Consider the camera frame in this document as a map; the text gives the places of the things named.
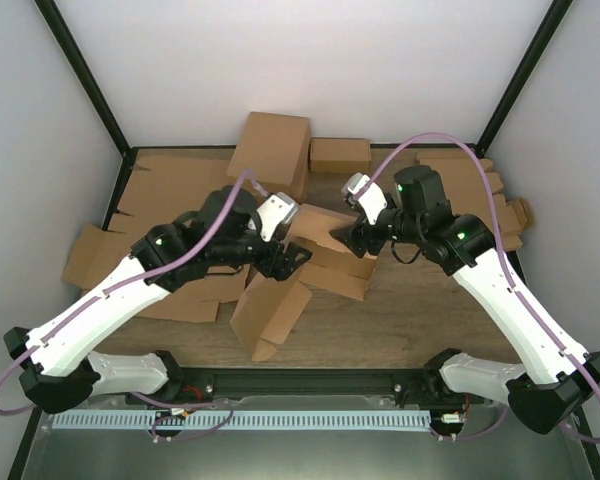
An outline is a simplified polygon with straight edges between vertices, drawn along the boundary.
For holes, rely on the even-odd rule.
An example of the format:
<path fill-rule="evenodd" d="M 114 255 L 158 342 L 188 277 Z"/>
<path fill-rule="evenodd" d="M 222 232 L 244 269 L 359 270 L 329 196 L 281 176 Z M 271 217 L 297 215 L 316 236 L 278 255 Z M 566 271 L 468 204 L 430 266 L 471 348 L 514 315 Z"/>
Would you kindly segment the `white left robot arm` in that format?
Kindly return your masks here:
<path fill-rule="evenodd" d="M 96 346 L 213 268 L 251 266 L 265 278 L 289 279 L 312 256 L 284 239 L 298 210 L 284 193 L 259 203 L 250 192 L 226 186 L 211 192 L 199 210 L 151 228 L 67 311 L 40 327 L 14 327 L 5 334 L 7 350 L 22 370 L 24 396 L 48 414 L 108 394 L 130 394 L 160 406 L 176 402 L 185 381 L 172 354 L 107 355 Z"/>

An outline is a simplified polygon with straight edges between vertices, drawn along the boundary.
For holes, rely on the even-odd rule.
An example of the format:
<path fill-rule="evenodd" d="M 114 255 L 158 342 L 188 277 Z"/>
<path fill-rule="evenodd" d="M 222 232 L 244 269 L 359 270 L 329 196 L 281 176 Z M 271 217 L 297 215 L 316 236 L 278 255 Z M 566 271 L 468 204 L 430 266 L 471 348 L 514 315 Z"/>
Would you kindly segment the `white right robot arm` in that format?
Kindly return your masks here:
<path fill-rule="evenodd" d="M 331 236 L 357 257 L 386 244 L 417 246 L 482 306 L 520 359 L 506 364 L 446 349 L 424 367 L 425 393 L 438 403 L 456 394 L 499 402 L 530 430 L 549 433 L 599 389 L 600 352 L 588 352 L 539 304 L 479 217 L 453 213 L 435 170 L 404 168 L 394 184 L 396 192 L 385 193 L 354 174 L 342 194 L 359 216 Z"/>

